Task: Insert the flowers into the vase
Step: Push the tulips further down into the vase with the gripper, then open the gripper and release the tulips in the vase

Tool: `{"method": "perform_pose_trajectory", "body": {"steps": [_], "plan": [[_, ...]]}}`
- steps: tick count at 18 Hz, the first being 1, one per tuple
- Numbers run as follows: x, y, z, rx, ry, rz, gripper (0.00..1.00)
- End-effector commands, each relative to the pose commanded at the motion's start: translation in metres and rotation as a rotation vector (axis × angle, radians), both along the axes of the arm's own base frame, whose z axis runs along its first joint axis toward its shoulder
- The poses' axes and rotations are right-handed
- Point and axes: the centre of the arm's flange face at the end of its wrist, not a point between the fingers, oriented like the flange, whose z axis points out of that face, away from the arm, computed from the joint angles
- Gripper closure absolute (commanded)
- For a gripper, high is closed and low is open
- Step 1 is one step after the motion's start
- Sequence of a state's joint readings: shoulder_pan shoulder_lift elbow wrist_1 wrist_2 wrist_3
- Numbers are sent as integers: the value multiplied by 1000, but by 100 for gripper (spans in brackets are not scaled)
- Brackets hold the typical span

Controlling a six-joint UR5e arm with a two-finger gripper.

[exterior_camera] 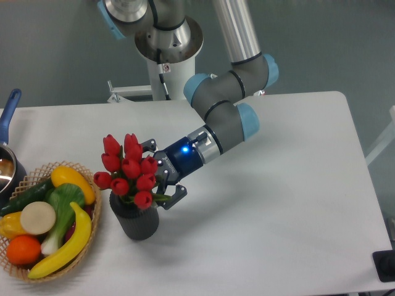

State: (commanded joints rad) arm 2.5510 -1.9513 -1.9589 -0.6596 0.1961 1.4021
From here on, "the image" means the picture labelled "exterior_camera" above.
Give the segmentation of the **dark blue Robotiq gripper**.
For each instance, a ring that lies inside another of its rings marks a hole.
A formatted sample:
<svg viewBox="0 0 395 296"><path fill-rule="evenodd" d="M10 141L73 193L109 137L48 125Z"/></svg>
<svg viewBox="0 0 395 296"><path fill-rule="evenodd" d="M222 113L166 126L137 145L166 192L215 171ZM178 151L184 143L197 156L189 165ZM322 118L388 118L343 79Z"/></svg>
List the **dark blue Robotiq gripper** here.
<svg viewBox="0 0 395 296"><path fill-rule="evenodd" d="M193 147L192 140L183 137L164 150L157 151L157 143L155 139L149 139L141 143L143 149L143 157L154 157L161 165L158 165L157 176L164 179L164 187L175 185L175 192L168 200L157 201L155 208L162 207L169 210L184 198L188 191L181 185L176 184L184 177L195 172L203 166L203 161L197 148Z"/></svg>

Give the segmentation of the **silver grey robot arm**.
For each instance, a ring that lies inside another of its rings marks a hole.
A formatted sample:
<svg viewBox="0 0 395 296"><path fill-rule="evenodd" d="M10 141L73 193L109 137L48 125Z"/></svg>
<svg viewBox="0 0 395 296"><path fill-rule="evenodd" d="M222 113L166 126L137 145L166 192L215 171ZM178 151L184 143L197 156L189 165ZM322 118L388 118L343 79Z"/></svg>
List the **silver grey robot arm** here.
<svg viewBox="0 0 395 296"><path fill-rule="evenodd" d="M260 50L246 1L214 1L231 69L222 75L197 74L195 57L202 30L185 14L182 1L99 1L98 8L117 39L134 36L146 59L150 83L110 89L110 98L151 96L155 101L187 100L204 125L159 150L143 149L157 160L154 206L171 208L186 195L181 179L234 148L259 130L255 111L243 102L278 79L274 58Z"/></svg>

